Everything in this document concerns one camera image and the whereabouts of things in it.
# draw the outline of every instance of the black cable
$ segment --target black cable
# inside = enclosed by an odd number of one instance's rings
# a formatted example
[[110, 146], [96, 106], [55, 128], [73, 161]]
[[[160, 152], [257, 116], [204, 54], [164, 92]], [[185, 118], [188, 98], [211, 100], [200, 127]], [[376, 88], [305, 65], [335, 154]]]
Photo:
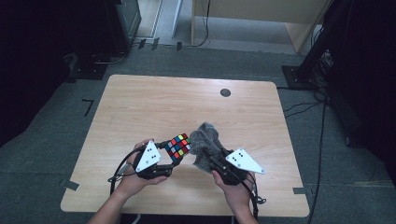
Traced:
[[209, 38], [209, 27], [207, 25], [208, 19], [209, 19], [209, 10], [210, 10], [210, 0], [207, 2], [207, 11], [206, 11], [206, 22], [204, 22], [204, 27], [206, 30], [206, 35], [204, 37], [204, 39], [202, 40], [202, 42], [199, 45], [194, 45], [194, 46], [187, 46], [187, 47], [192, 47], [192, 48], [199, 48], [201, 47], [206, 40]]
[[319, 88], [324, 88], [328, 85], [327, 81], [325, 80], [326, 75], [328, 74], [328, 70], [330, 69], [331, 65], [326, 64], [326, 59], [332, 59], [332, 57], [326, 56], [326, 53], [323, 53], [320, 59], [315, 61], [315, 69], [314, 78], [311, 79], [312, 83], [314, 83]]
[[265, 203], [267, 200], [266, 200], [266, 199], [263, 199], [262, 197], [260, 197], [260, 196], [258, 195], [257, 185], [256, 185], [256, 179], [253, 177], [253, 175], [251, 175], [250, 173], [248, 173], [248, 174], [252, 177], [252, 179], [253, 179], [253, 182], [252, 182], [251, 180], [249, 180], [249, 179], [247, 178], [247, 180], [248, 180], [250, 183], [253, 184], [253, 191], [254, 191], [254, 193], [252, 193], [252, 192], [251, 192], [252, 189], [250, 189], [250, 188], [248, 187], [248, 185], [247, 185], [243, 180], [241, 180], [241, 179], [238, 177], [238, 175], [236, 175], [234, 172], [231, 172], [231, 171], [229, 171], [229, 173], [230, 173], [231, 175], [233, 175], [236, 179], [238, 179], [239, 182], [240, 182], [240, 183], [245, 187], [245, 189], [247, 190], [248, 194], [250, 195], [251, 203], [252, 203], [252, 205], [253, 205], [253, 216], [254, 216], [254, 218], [255, 218], [256, 220], [258, 220], [258, 218], [259, 218], [259, 208], [258, 208], [257, 204], [258, 204], [258, 203], [259, 203], [259, 204], [263, 204], [263, 203]]
[[98, 63], [98, 64], [113, 64], [113, 63], [119, 63], [120, 61], [122, 61], [122, 59], [125, 58], [125, 56], [126, 56], [126, 52], [122, 52], [122, 56], [121, 56], [118, 60], [116, 60], [116, 61], [113, 61], [113, 62], [103, 62], [103, 63], [102, 63], [102, 62], [94, 61], [94, 63]]
[[136, 149], [134, 149], [132, 152], [128, 153], [128, 155], [126, 155], [126, 157], [122, 160], [122, 162], [120, 163], [119, 167], [117, 167], [116, 172], [114, 173], [114, 175], [112, 177], [110, 177], [107, 181], [111, 182], [111, 186], [110, 186], [110, 195], [113, 193], [114, 188], [116, 187], [116, 181], [118, 181], [118, 177], [119, 177], [119, 170], [121, 168], [121, 166], [128, 160], [128, 158], [130, 156], [132, 156], [134, 153], [136, 153], [137, 151], [142, 150], [142, 147], [138, 147]]
[[322, 111], [322, 122], [321, 122], [321, 130], [320, 130], [320, 140], [319, 140], [319, 155], [318, 155], [318, 179], [317, 179], [317, 188], [315, 191], [314, 202], [311, 206], [311, 212], [309, 213], [308, 224], [312, 221], [312, 216], [315, 212], [315, 207], [317, 204], [318, 193], [319, 193], [319, 186], [320, 186], [320, 177], [321, 177], [321, 160], [322, 160], [322, 146], [323, 146], [323, 133], [324, 133], [324, 117], [326, 113], [326, 104], [323, 104], [323, 111]]
[[317, 102], [314, 102], [314, 103], [300, 103], [300, 104], [291, 106], [289, 109], [283, 110], [283, 112], [288, 112], [288, 111], [290, 111], [291, 109], [293, 109], [295, 106], [299, 106], [299, 105], [314, 105], [314, 104], [316, 104], [316, 103], [317, 103]]
[[[134, 47], [134, 46], [139, 46], [140, 45], [140, 42], [139, 43], [133, 43], [132, 44], [132, 46], [131, 46], [131, 48], [132, 47]], [[154, 45], [153, 43], [145, 43], [145, 45], [149, 45], [149, 46], [152, 46], [152, 45]], [[171, 45], [171, 44], [160, 44], [160, 43], [158, 43], [158, 44], [156, 44], [157, 46], [163, 46], [163, 47], [172, 47], [172, 48], [174, 48], [176, 45]]]
[[122, 180], [122, 178], [125, 177], [125, 176], [130, 176], [130, 175], [135, 175], [135, 174], [136, 174], [136, 172], [133, 172], [133, 173], [130, 173], [128, 175], [117, 175], [117, 176], [113, 176], [111, 178], [116, 178], [116, 182], [117, 182], [117, 181]]
[[312, 108], [312, 107], [314, 107], [314, 106], [316, 106], [316, 105], [320, 105], [320, 104], [322, 104], [322, 103], [323, 103], [323, 102], [318, 102], [318, 103], [316, 103], [316, 104], [314, 104], [314, 105], [309, 106], [309, 107], [306, 108], [305, 110], [302, 110], [302, 111], [299, 111], [299, 112], [295, 112], [295, 113], [289, 114], [289, 115], [285, 116], [285, 118], [288, 118], [288, 117], [293, 116], [293, 115], [297, 115], [297, 114], [304, 113], [305, 111], [309, 110], [310, 108]]
[[317, 41], [318, 34], [321, 34], [322, 31], [323, 31], [323, 26], [320, 27], [320, 29], [315, 33], [315, 36], [314, 36], [314, 32], [312, 32], [312, 34], [311, 34], [311, 48], [314, 45], [314, 43]]
[[349, 13], [348, 13], [348, 15], [347, 15], [346, 32], [345, 32], [345, 35], [344, 35], [344, 43], [343, 43], [343, 46], [344, 46], [344, 45], [346, 44], [346, 42], [347, 42], [347, 28], [348, 28], [348, 26], [349, 26], [350, 14], [351, 14], [351, 12], [352, 12], [352, 8], [353, 8], [353, 4], [354, 4], [354, 3], [355, 3], [355, 0], [353, 0], [352, 3], [350, 4]]
[[309, 89], [294, 89], [294, 88], [289, 88], [289, 87], [276, 87], [277, 90], [285, 90], [285, 91], [312, 91], [314, 89], [309, 88]]
[[[327, 5], [327, 7], [326, 8], [323, 8], [321, 11], [320, 11], [320, 13], [318, 14], [318, 17], [317, 17], [317, 20], [319, 20], [319, 16], [320, 15], [322, 15], [323, 13], [326, 13], [327, 12], [327, 10], [330, 8], [330, 6], [331, 6], [332, 4], [330, 3], [329, 5]], [[314, 43], [317, 41], [317, 34], [318, 33], [322, 33], [323, 32], [323, 26], [322, 27], [320, 27], [320, 29], [317, 31], [317, 33], [315, 34], [315, 37], [314, 37]], [[312, 46], [313, 46], [313, 43], [312, 43], [312, 36], [314, 35], [314, 33], [312, 32], [312, 34], [311, 34], [311, 48], [312, 48]]]

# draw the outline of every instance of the table top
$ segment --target table top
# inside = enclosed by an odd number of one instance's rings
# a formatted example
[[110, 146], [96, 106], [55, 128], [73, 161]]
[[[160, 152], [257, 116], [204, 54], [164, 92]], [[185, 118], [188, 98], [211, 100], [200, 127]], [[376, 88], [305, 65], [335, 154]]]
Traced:
[[[220, 94], [227, 89], [231, 95]], [[256, 174], [260, 217], [306, 217], [309, 213], [297, 162], [276, 85], [184, 77], [113, 75], [82, 147], [61, 207], [68, 212], [96, 212], [109, 196], [110, 184], [121, 160], [136, 143], [155, 142], [190, 133], [211, 122], [227, 149], [244, 148], [265, 170]], [[171, 160], [164, 149], [163, 160]], [[147, 186], [124, 205], [123, 213], [230, 216], [223, 193], [213, 176], [193, 164], [187, 155], [172, 175], [158, 186]]]

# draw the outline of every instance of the rubik's cube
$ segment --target rubik's cube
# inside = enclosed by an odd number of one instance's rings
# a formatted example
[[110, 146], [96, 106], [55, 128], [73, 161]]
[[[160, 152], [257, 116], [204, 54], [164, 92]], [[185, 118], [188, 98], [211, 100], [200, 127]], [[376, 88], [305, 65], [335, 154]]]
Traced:
[[190, 143], [190, 138], [183, 133], [170, 140], [165, 150], [168, 152], [172, 161], [175, 161], [189, 153], [191, 148]]

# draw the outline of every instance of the human hand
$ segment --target human hand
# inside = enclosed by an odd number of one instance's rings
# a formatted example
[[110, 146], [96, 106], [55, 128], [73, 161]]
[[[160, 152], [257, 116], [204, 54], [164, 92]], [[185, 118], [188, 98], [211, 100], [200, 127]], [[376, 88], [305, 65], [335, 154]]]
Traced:
[[[154, 141], [154, 139], [146, 139], [140, 143], [137, 143], [134, 146], [134, 149], [146, 145], [150, 140]], [[133, 164], [135, 158], [136, 158], [136, 153], [131, 155], [128, 158], [127, 162], [129, 164]], [[114, 193], [119, 194], [122, 198], [128, 199], [128, 198], [136, 195], [138, 192], [140, 192], [140, 190], [142, 190], [145, 186], [157, 185], [157, 184], [163, 182], [165, 179], [167, 179], [167, 177], [164, 175], [158, 176], [158, 177], [150, 179], [150, 180], [140, 178], [137, 175], [128, 175], [128, 174], [132, 174], [132, 173], [134, 173], [134, 167], [132, 167], [132, 165], [130, 165], [128, 167], [128, 169], [124, 172], [124, 174], [127, 176], [124, 176], [122, 178], [119, 186], [114, 191]]]
[[224, 191], [224, 196], [227, 204], [230, 206], [233, 214], [239, 223], [257, 223], [253, 215], [250, 212], [250, 193], [253, 188], [254, 173], [247, 175], [247, 179], [244, 180], [245, 184], [249, 187], [248, 191], [242, 184], [237, 186], [225, 185], [218, 172], [212, 171], [215, 183]]

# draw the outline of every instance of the gray carpet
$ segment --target gray carpet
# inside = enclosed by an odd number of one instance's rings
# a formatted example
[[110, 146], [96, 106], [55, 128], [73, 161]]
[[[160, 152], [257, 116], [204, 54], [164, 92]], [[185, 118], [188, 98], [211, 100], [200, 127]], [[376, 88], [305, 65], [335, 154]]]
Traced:
[[[0, 148], [0, 223], [85, 223], [88, 213], [60, 208], [64, 189], [90, 128], [108, 77], [112, 74], [206, 77], [273, 81], [286, 87], [281, 65], [299, 65], [303, 56], [221, 49], [159, 46], [133, 48], [111, 64], [104, 80], [64, 83], [23, 134]], [[279, 90], [284, 109], [315, 102], [312, 91]], [[82, 99], [94, 100], [89, 106]], [[306, 106], [293, 109], [297, 112]], [[301, 177], [311, 205], [318, 174], [322, 105], [287, 118]], [[383, 162], [365, 148], [349, 148], [341, 125], [326, 107], [322, 175], [312, 223], [395, 223], [396, 190]], [[307, 218], [261, 217], [260, 223], [306, 223]]]

